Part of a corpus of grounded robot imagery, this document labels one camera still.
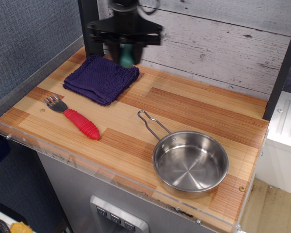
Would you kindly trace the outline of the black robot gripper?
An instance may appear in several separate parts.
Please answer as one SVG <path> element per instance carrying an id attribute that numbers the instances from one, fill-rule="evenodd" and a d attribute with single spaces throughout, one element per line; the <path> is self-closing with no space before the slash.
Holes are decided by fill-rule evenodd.
<path id="1" fill-rule="evenodd" d="M 87 24 L 95 42 L 108 43 L 113 61 L 120 63 L 121 45 L 132 44 L 134 64 L 140 63 L 147 45 L 160 45 L 162 26 L 144 19 L 139 13 L 138 0 L 108 1 L 113 16 Z"/>

